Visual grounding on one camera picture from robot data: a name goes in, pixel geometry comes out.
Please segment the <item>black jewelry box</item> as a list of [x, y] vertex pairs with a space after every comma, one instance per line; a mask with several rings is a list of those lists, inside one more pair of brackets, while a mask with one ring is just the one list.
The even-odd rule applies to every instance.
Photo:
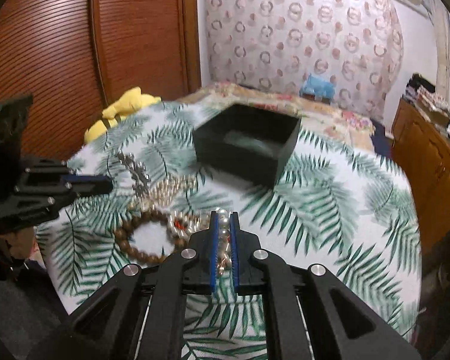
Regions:
[[272, 188], [294, 151], [300, 127], [296, 116], [233, 104], [193, 130], [196, 159]]

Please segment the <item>wooden louvered wardrobe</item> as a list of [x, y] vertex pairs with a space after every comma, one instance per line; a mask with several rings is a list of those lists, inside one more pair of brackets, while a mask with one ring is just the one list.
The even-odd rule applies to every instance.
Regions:
[[165, 100], [201, 87], [197, 0], [0, 0], [0, 102], [34, 98], [24, 154], [69, 158], [135, 86]]

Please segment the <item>palm leaf print cloth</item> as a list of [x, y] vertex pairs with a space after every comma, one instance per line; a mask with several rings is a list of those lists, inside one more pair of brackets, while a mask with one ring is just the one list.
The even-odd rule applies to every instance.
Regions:
[[45, 267], [65, 310], [57, 328], [126, 265], [159, 266], [186, 249], [216, 213], [215, 289], [187, 295], [178, 359], [270, 359], [261, 296], [241, 296], [233, 286], [235, 212], [264, 250], [291, 266], [325, 266], [410, 344], [421, 248], [405, 172], [390, 158], [302, 123], [272, 188], [199, 163], [193, 130], [228, 107], [159, 103], [69, 159], [71, 175], [108, 176], [113, 189], [77, 198], [39, 227]]

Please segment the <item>yellow plush toy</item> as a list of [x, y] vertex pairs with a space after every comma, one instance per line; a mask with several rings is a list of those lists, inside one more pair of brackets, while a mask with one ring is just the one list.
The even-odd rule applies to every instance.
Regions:
[[145, 94], [140, 87], [128, 89], [117, 101], [105, 108], [98, 120], [85, 131], [84, 143], [95, 141], [136, 112], [159, 102], [160, 97]]

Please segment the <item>wooden sideboard cabinet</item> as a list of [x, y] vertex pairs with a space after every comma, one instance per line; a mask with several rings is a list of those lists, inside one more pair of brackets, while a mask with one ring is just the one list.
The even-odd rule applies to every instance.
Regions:
[[409, 180], [427, 254], [450, 231], [450, 141], [404, 99], [392, 133], [392, 159]]

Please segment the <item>blue plush toy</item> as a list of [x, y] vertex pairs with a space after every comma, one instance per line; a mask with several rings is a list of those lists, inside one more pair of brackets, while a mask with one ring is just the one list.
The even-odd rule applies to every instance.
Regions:
[[335, 95], [335, 87], [329, 81], [325, 81], [319, 77], [308, 75], [305, 82], [299, 89], [299, 95], [304, 97], [310, 95], [331, 101]]

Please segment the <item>stack of folded clothes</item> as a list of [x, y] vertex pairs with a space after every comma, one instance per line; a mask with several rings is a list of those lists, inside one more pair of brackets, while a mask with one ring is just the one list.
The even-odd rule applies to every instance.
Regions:
[[436, 91], [436, 86], [418, 73], [413, 73], [406, 84], [407, 98], [418, 102], [425, 109], [450, 119], [450, 106], [445, 98]]

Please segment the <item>patterned sheer curtain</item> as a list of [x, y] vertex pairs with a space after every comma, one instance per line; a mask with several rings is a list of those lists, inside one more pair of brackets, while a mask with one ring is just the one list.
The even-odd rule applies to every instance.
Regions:
[[392, 0], [205, 0], [205, 35], [214, 81], [297, 94], [316, 78], [376, 120], [403, 55]]

